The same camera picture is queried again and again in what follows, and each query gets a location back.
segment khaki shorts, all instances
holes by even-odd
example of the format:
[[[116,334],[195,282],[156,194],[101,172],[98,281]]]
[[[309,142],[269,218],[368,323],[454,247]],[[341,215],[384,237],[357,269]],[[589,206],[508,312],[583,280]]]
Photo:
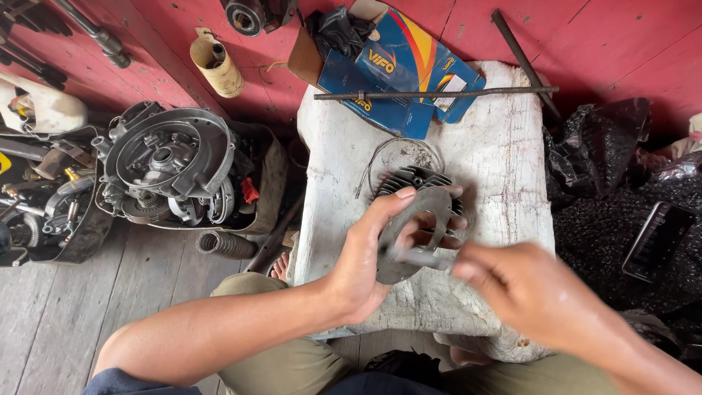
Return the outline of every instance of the khaki shorts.
[[[212,296],[259,294],[287,284],[258,273],[224,279]],[[317,395],[353,374],[352,366],[326,344],[303,337],[227,366],[219,377],[236,395]],[[566,354],[529,363],[492,363],[443,373],[445,390],[467,395],[614,395],[599,368]]]

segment knee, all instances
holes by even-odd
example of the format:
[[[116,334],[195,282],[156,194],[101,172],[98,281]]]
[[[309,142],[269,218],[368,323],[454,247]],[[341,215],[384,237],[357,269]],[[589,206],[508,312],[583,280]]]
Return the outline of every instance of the knee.
[[[225,278],[210,296],[262,294],[287,287],[288,285],[278,278],[266,277],[254,272],[239,273]]]

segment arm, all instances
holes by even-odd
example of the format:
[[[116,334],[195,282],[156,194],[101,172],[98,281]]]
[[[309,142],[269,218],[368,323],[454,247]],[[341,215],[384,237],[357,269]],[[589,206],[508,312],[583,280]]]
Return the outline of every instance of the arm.
[[[463,189],[449,191],[456,197]],[[390,291],[376,281],[378,235],[415,195],[409,187],[374,200],[348,231],[334,268],[319,280],[265,294],[185,302],[117,330],[100,351],[95,374],[120,368],[139,380],[186,387],[278,344],[362,322]],[[453,218],[449,227],[466,224]],[[421,243],[426,234],[420,229],[433,226],[429,218],[415,218],[403,240]],[[442,247],[457,249],[460,243],[446,237]]]
[[[458,260],[453,274],[480,291],[504,323],[603,369],[623,394],[702,393],[702,376],[643,340],[541,248],[469,243]]]

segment hand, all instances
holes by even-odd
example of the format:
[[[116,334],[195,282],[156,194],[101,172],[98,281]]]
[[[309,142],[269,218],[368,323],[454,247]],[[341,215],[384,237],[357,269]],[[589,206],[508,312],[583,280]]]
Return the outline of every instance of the hand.
[[[445,187],[452,198],[463,193],[460,186]],[[406,209],[417,191],[413,187],[403,188],[392,195],[376,198],[361,218],[346,234],[346,243],[334,268],[322,278],[332,300],[342,312],[341,325],[363,322],[370,316],[392,289],[391,285],[376,281],[378,259],[378,236],[388,221]],[[405,225],[398,237],[403,246],[426,245],[431,233],[423,228],[433,228],[433,214],[420,213]],[[449,229],[465,228],[468,221],[461,216],[452,216]],[[439,246],[457,250],[460,240],[444,236]]]
[[[603,347],[616,350],[622,331],[629,331],[570,268],[535,244],[467,243],[457,260],[453,274],[477,289],[504,323],[548,347],[586,357]]]

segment person's left hand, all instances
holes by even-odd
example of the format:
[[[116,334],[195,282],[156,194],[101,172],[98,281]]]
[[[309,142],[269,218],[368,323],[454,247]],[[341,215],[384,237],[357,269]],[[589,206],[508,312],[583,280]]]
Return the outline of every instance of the person's left hand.
[[[461,186],[446,186],[451,198],[463,193]],[[326,282],[332,300],[343,314],[342,324],[361,323],[368,318],[392,289],[391,285],[376,281],[378,236],[388,221],[406,209],[417,191],[409,186],[392,195],[376,198],[361,218],[346,234],[346,243],[334,268],[322,279]],[[432,234],[422,229],[434,228],[436,217],[430,212],[417,214],[402,229],[397,244],[403,247],[426,245]],[[468,221],[452,215],[447,228],[465,228]],[[441,248],[457,250],[463,243],[451,236],[444,236]]]

